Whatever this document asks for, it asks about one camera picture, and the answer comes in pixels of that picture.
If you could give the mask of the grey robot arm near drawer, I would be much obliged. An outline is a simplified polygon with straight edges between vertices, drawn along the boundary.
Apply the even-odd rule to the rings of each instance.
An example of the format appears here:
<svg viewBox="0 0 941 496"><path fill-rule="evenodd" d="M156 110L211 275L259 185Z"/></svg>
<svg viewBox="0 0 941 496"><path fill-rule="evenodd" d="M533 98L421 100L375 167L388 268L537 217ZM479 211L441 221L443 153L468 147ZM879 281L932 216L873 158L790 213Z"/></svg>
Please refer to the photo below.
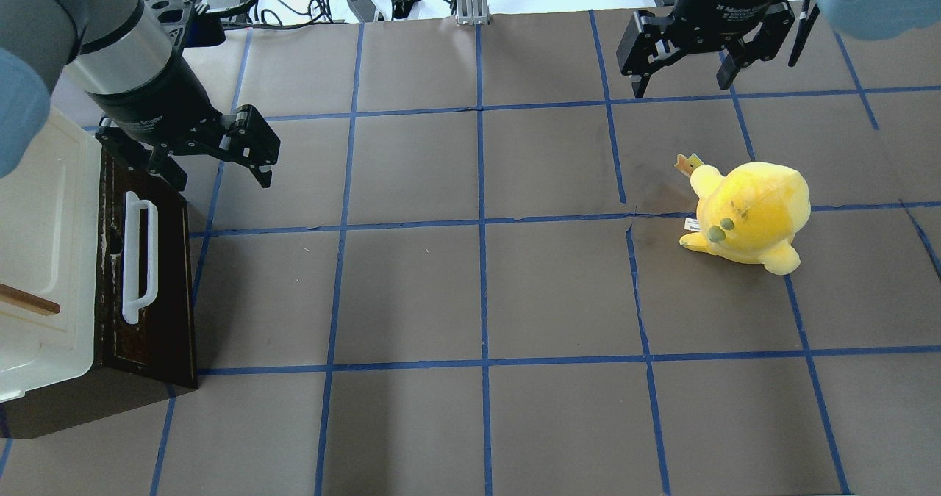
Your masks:
<svg viewBox="0 0 941 496"><path fill-rule="evenodd" d="M122 168L184 190L176 157L207 155L271 185L280 140L251 104L225 114L184 59L225 41L225 20L254 0L2 0L2 175L51 112L62 74L101 109L95 132Z"/></svg>

